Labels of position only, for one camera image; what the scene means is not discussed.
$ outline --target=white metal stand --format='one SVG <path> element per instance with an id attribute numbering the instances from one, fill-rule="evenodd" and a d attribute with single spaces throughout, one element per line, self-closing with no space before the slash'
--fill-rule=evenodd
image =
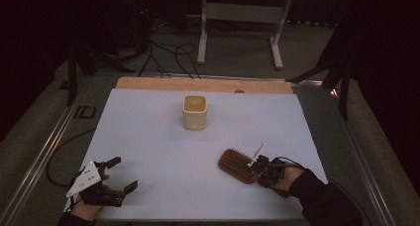
<path id="1" fill-rule="evenodd" d="M 249 6 L 249 5 L 235 5 L 235 4 L 221 4 L 221 3 L 207 3 L 207 0 L 202 1 L 201 6 L 201 36 L 198 47 L 197 62 L 203 64 L 206 59 L 207 46 L 207 19 L 215 20 L 230 20 L 230 21 L 248 21 L 273 23 L 278 25 L 277 32 L 274 37 L 269 38 L 272 57 L 274 59 L 274 67 L 277 69 L 283 68 L 280 51 L 278 48 L 278 40 L 280 39 L 281 31 L 286 21 L 287 12 L 291 0 L 286 0 L 283 7 L 266 7 L 266 6 Z"/>

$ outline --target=black sleeve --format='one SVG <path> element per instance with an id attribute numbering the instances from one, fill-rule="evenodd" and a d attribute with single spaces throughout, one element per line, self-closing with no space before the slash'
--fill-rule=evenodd
<path id="1" fill-rule="evenodd" d="M 311 226 L 361 226 L 363 217 L 356 205 L 335 184 L 324 184 L 313 172 L 305 172 L 289 193 L 302 204 L 303 217 Z"/>
<path id="2" fill-rule="evenodd" d="M 58 221 L 58 226 L 94 226 L 95 221 L 87 221 L 70 213 L 63 213 Z"/>

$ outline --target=wire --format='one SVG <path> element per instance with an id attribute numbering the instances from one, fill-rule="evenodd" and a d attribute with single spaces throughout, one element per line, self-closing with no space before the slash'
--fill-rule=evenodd
<path id="1" fill-rule="evenodd" d="M 298 163 L 298 162 L 295 162 L 294 160 L 291 160 L 291 159 L 288 159 L 288 158 L 286 158 L 286 157 L 277 157 L 278 159 L 281 159 L 281 160 L 287 160 L 287 161 L 289 161 L 290 163 L 284 163 L 284 164 L 279 164 L 279 165 L 266 165 L 265 167 L 267 167 L 267 168 L 279 168 L 279 167 L 296 167 L 296 168 L 300 168 L 300 169 L 305 169 L 304 167 L 303 167 L 303 165 L 301 165 L 300 163 Z"/>
<path id="2" fill-rule="evenodd" d="M 69 212 L 73 209 L 74 205 L 79 203 L 81 201 L 81 198 L 79 198 L 76 202 L 74 202 L 74 196 L 71 196 L 70 198 L 70 205 L 65 209 L 65 212 Z"/>
<path id="3" fill-rule="evenodd" d="M 142 68 L 140 69 L 138 76 L 141 76 L 142 75 L 142 73 L 145 70 L 146 66 L 148 65 L 149 61 L 151 59 L 153 59 L 155 61 L 156 65 L 157 65 L 156 66 L 156 69 L 160 72 L 160 77 L 162 77 L 163 74 L 165 73 L 170 78 L 169 73 L 166 70 L 164 70 L 164 68 L 158 63 L 158 60 L 153 55 L 153 46 L 156 46 L 156 47 L 158 47 L 158 48 L 160 48 L 160 49 L 162 49 L 162 50 L 164 50 L 166 52 L 169 52 L 171 54 L 174 54 L 177 65 L 186 74 L 188 74 L 191 79 L 194 79 L 194 77 L 191 75 L 191 73 L 181 64 L 181 62 L 180 62 L 180 60 L 178 58 L 178 56 L 188 56 L 189 59 L 190 59 L 190 61 L 191 61 L 191 63 L 192 63 L 192 66 L 193 66 L 193 69 L 195 71 L 195 74 L 198 76 L 198 78 L 201 79 L 201 76 L 198 73 L 198 70 L 197 70 L 197 67 L 195 65 L 195 62 L 194 62 L 194 60 L 193 60 L 193 58 L 191 56 L 191 54 L 193 54 L 197 50 L 197 48 L 194 45 L 192 45 L 192 44 L 184 44 L 184 45 L 180 45 L 180 46 L 174 46 L 174 45 L 159 43 L 159 42 L 153 41 L 151 39 L 152 35 L 155 32 L 157 32 L 160 27 L 165 26 L 167 24 L 168 24 L 168 22 L 163 22 L 163 23 L 157 25 L 156 27 L 152 28 L 152 32 L 149 35 L 149 41 L 148 41 L 148 52 L 147 52 L 148 58 L 147 58 L 146 62 L 143 64 Z M 187 51 L 185 49 L 186 47 L 192 47 L 192 51 Z"/>
<path id="4" fill-rule="evenodd" d="M 185 69 L 185 67 L 180 63 L 179 58 L 178 58 L 178 56 L 188 56 L 189 59 L 190 59 L 190 61 L 191 61 L 191 63 L 192 63 L 192 66 L 194 68 L 194 71 L 195 71 L 196 75 L 198 76 L 198 78 L 201 79 L 201 76 L 198 73 L 198 70 L 196 68 L 195 62 L 194 62 L 194 60 L 193 60 L 193 58 L 191 56 L 191 54 L 193 54 L 197 50 L 197 48 L 194 45 L 192 45 L 192 44 L 184 44 L 184 45 L 180 45 L 180 46 L 174 46 L 174 45 L 159 43 L 159 42 L 155 42 L 155 41 L 151 41 L 151 43 L 153 45 L 155 45 L 156 47 L 164 50 L 164 51 L 167 51 L 167 52 L 169 52 L 171 54 L 174 54 L 175 55 L 175 59 L 176 59 L 176 63 L 178 64 L 178 66 L 185 73 L 187 73 L 191 79 L 193 79 L 194 77 L 192 77 L 191 73 L 189 73 L 189 71 Z M 173 48 L 175 50 L 172 51 L 170 49 L 165 48 L 164 46 L 171 47 L 171 48 Z M 187 51 L 186 49 L 184 49 L 184 47 L 192 47 L 192 51 Z"/>
<path id="5" fill-rule="evenodd" d="M 335 180 L 333 180 L 332 178 L 330 178 L 329 176 L 327 176 L 327 178 L 331 181 L 331 182 L 333 182 L 335 185 L 337 185 L 337 187 L 339 187 L 343 192 L 345 192 L 348 196 L 349 196 L 349 198 L 353 201 L 353 203 L 355 204 L 355 205 L 357 205 L 358 206 L 358 208 L 359 208 L 359 210 L 362 212 L 362 214 L 365 216 L 365 218 L 367 219 L 367 221 L 368 221 L 368 225 L 372 225 L 371 224 L 371 221 L 370 221 L 370 218 L 368 217 L 368 214 L 366 213 L 366 211 L 362 208 L 362 206 L 358 203 L 358 201 L 348 192 L 348 191 L 346 191 L 341 185 L 339 185 Z"/>
<path id="6" fill-rule="evenodd" d="M 51 164 L 51 162 L 52 162 L 52 160 L 53 160 L 53 157 L 55 156 L 55 154 L 56 153 L 58 153 L 58 151 L 63 147 L 63 146 L 65 146 L 66 144 L 68 144 L 69 142 L 71 142 L 71 141 L 73 141 L 73 140 L 75 140 L 75 139 L 77 139 L 77 138 L 79 138 L 79 137 L 81 137 L 81 136 L 83 136 L 83 135 L 86 135 L 86 134 L 88 134 L 88 133 L 90 133 L 90 132 L 93 132 L 93 131 L 95 131 L 96 130 L 96 128 L 93 128 L 93 129 L 90 129 L 90 130 L 87 130 L 87 131 L 85 131 L 85 132 L 83 132 L 83 133 L 80 133 L 80 134 L 78 134 L 78 135 L 76 135 L 76 136 L 74 136 L 74 137 L 72 137 L 72 138 L 70 138 L 70 139 L 68 139 L 68 140 L 66 140 L 65 142 L 63 142 L 62 144 L 60 144 L 60 145 L 58 145 L 56 148 L 55 148 L 55 150 L 54 150 L 54 152 L 52 153 L 52 156 L 50 157 L 50 159 L 49 159 L 49 161 L 48 161 L 48 163 L 47 163 L 47 166 L 46 166 L 46 176 L 47 176 L 47 179 L 52 183 L 52 184 L 55 184 L 55 185 L 58 185 L 58 186 L 62 186 L 62 187 L 69 187 L 70 186 L 70 184 L 64 184 L 64 183 L 60 183 L 60 182 L 57 182 L 57 181 L 55 181 L 51 176 L 50 176 L 50 164 Z"/>

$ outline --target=brown brush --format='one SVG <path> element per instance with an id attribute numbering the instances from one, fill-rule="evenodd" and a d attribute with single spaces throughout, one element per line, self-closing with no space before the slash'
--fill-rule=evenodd
<path id="1" fill-rule="evenodd" d="M 248 164 L 251 158 L 235 149 L 225 151 L 219 160 L 219 167 L 229 175 L 245 184 L 251 184 L 259 180 L 259 176 L 253 174 Z"/>

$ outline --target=yellow cup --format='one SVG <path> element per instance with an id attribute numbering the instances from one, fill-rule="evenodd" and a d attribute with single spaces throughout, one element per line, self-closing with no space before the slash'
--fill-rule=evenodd
<path id="1" fill-rule="evenodd" d="M 202 95 L 187 95 L 183 100 L 183 126 L 187 130 L 202 130 L 207 122 L 207 100 Z"/>

